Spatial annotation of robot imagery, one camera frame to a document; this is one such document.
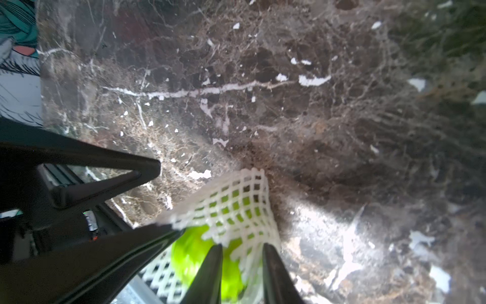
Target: dark brown marble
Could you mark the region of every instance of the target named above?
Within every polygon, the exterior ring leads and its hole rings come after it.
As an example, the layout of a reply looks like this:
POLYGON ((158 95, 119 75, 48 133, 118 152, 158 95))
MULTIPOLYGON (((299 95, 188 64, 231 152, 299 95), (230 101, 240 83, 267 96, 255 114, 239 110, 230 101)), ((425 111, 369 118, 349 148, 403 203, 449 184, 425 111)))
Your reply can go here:
POLYGON ((486 7, 443 2, 42 0, 45 125, 160 159, 109 202, 141 225, 206 181, 192 171, 265 169, 310 302, 481 303, 486 7))

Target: lime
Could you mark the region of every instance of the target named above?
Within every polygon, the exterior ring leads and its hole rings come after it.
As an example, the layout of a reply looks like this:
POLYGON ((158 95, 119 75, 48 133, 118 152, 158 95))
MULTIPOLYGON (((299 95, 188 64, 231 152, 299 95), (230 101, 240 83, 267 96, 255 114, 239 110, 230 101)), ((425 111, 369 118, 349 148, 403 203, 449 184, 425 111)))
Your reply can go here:
MULTIPOLYGON (((209 226, 188 227, 182 237, 172 245, 171 264, 176 276, 181 282, 190 286, 197 271, 201 267, 209 249, 215 245, 212 239, 203 240, 201 236, 208 231, 209 226)), ((229 256, 233 250, 242 244, 242 240, 235 239, 223 248, 223 273, 221 282, 221 299, 236 302, 244 285, 238 261, 233 262, 229 256)))

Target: teal fabric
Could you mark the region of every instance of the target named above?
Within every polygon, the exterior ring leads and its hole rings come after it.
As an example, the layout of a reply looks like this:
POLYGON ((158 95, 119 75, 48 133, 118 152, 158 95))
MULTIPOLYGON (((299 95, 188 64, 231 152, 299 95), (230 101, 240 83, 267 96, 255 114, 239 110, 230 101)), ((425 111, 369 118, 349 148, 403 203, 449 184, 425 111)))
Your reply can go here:
MULTIPOLYGON (((0 41, 8 37, 16 45, 37 47, 35 0, 0 0, 0 41)), ((31 57, 38 57, 37 51, 31 57)))

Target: marble countertop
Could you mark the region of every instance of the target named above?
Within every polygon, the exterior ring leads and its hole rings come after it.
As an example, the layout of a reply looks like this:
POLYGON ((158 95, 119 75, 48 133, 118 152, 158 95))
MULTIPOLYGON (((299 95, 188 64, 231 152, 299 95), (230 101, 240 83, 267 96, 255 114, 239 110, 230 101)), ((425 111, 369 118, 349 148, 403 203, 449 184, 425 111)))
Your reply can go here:
POLYGON ((132 225, 207 182, 192 172, 265 169, 310 303, 481 303, 485 16, 479 1, 40 0, 44 122, 160 159, 108 202, 132 225))

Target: white foam net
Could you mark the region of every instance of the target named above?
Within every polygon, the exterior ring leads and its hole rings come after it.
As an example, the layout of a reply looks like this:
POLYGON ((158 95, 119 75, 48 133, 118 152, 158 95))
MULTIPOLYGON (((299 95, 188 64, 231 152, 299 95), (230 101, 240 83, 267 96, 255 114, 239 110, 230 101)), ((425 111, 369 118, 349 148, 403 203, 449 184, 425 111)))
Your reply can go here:
MULTIPOLYGON (((171 223, 174 229, 208 225, 209 230, 202 238, 211 238, 224 247, 240 238, 242 244, 230 256, 232 261, 239 260, 242 281, 247 286, 238 303, 256 304, 263 298, 263 244, 272 244, 280 250, 264 170, 243 169, 214 179, 172 211, 159 216, 157 222, 171 223)), ((150 262, 141 274, 167 304, 179 303, 187 291, 171 267, 171 247, 150 262)))

